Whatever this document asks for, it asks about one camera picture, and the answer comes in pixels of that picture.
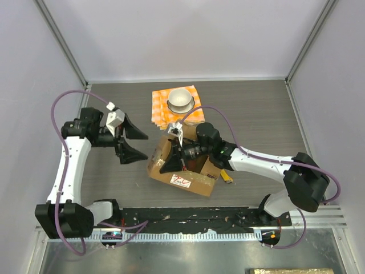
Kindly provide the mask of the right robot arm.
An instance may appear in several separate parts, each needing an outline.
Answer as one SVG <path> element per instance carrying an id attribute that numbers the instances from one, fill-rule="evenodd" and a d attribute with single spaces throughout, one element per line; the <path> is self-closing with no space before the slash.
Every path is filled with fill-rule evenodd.
<path id="1" fill-rule="evenodd" d="M 251 215 L 242 218 L 249 224 L 273 224 L 282 214 L 293 209 L 316 212 L 329 185 L 329 178 L 306 153 L 295 157 L 250 152 L 222 139 L 211 123 L 196 126 L 195 139 L 183 136 L 180 122 L 170 124 L 171 151 L 160 173 L 183 171 L 190 160 L 206 156 L 221 170 L 243 171 L 273 179 L 284 190 L 268 194 Z"/>

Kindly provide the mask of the yellow utility knife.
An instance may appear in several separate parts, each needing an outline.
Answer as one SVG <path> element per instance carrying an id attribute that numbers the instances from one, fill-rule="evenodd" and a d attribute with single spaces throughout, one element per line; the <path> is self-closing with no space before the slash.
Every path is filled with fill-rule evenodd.
<path id="1" fill-rule="evenodd" d="M 220 172 L 220 175 L 225 183 L 230 184 L 233 182 L 233 179 L 228 175 L 228 173 L 225 170 L 222 170 Z"/>

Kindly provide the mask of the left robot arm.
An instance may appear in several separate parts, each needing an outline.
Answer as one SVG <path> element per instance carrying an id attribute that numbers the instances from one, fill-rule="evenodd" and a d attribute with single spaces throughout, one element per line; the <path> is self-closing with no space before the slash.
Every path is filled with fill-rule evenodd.
<path id="1" fill-rule="evenodd" d="M 67 239 L 89 237 L 99 223 L 110 228 L 122 220 L 116 199 L 94 201 L 82 206 L 81 184 L 87 156 L 93 147 L 113 147 L 121 164 L 146 160 L 146 154 L 131 147 L 128 139 L 147 140 L 128 115 L 114 109 L 101 126 L 103 113 L 93 107 L 83 108 L 80 117 L 65 122 L 61 136 L 67 148 L 62 150 L 55 183 L 44 204 L 38 204 L 35 217 L 50 239 L 58 239 L 56 225 Z"/>

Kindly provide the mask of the brown cardboard express box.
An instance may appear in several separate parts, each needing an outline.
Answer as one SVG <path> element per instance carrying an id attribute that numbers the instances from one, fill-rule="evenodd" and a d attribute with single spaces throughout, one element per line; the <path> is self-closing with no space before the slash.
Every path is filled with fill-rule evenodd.
<path id="1" fill-rule="evenodd" d="M 209 197 L 221 170 L 210 162 L 198 144 L 195 124 L 184 124 L 183 145 L 177 137 L 164 133 L 150 157 L 148 176 L 170 186 Z"/>

